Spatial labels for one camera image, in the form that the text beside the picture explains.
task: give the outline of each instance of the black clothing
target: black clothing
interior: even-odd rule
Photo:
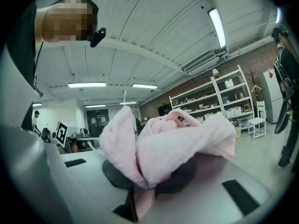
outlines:
[[[142,125],[140,123],[140,120],[138,118],[136,118],[136,128],[137,128],[137,131],[138,131],[138,135],[140,135],[143,127],[142,127]]]
[[[7,49],[16,67],[33,88],[34,66],[36,56],[34,21],[36,16],[35,2],[30,4],[12,27],[7,37]],[[32,105],[28,109],[22,128],[32,130]]]
[[[298,84],[299,64],[295,60],[294,55],[288,49],[279,47],[278,54],[280,50],[282,50],[280,57],[278,57],[278,60],[280,60],[280,64],[283,66],[285,73],[290,77],[290,79],[296,80],[296,83]],[[293,120],[293,122],[291,123],[291,130],[290,130],[288,140],[286,142],[285,147],[282,150],[282,157],[278,163],[280,167],[285,167],[290,163],[290,158],[292,156],[292,153],[294,151],[299,136],[298,90],[295,90],[295,93],[290,98],[290,100],[291,100],[291,108],[293,110],[293,115],[290,118]]]
[[[291,79],[298,80],[299,64],[295,60],[294,55],[288,49],[279,47],[277,49],[277,53],[279,53],[281,49],[280,64]]]

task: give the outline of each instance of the person's arm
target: person's arm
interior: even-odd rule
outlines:
[[[281,54],[281,64],[290,78],[299,79],[299,64],[294,58],[292,52],[288,49],[283,49]]]

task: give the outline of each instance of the white stool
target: white stool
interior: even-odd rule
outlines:
[[[257,105],[257,116],[254,119],[248,120],[248,136],[250,136],[251,133],[253,133],[253,140],[255,140],[257,137],[260,136],[266,136],[266,109],[265,109],[265,101],[256,102]],[[264,119],[260,117],[260,111],[263,111],[264,113]],[[265,122],[265,131],[264,133],[261,133],[260,124]],[[253,125],[253,131],[250,131],[250,125]]]

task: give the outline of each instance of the pipe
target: pipe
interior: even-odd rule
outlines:
[[[220,53],[215,54],[215,56],[221,56],[221,55],[223,55],[223,54],[225,54],[225,53],[226,53],[226,51],[224,50],[224,51],[222,51],[222,52],[220,52]]]
[[[271,41],[272,41],[272,38],[270,36],[266,37],[266,38],[263,38],[263,39],[255,42],[255,43],[252,43],[252,44],[250,44],[250,45],[248,45],[246,47],[238,49],[237,51],[229,53],[228,57],[229,57],[229,59],[231,59],[232,57],[236,57],[236,55],[240,56],[242,54],[247,53],[248,51],[251,51],[251,50],[253,50],[253,49],[255,49],[255,48],[259,47],[259,46],[265,45],[265,44],[267,44],[267,43],[269,43]]]

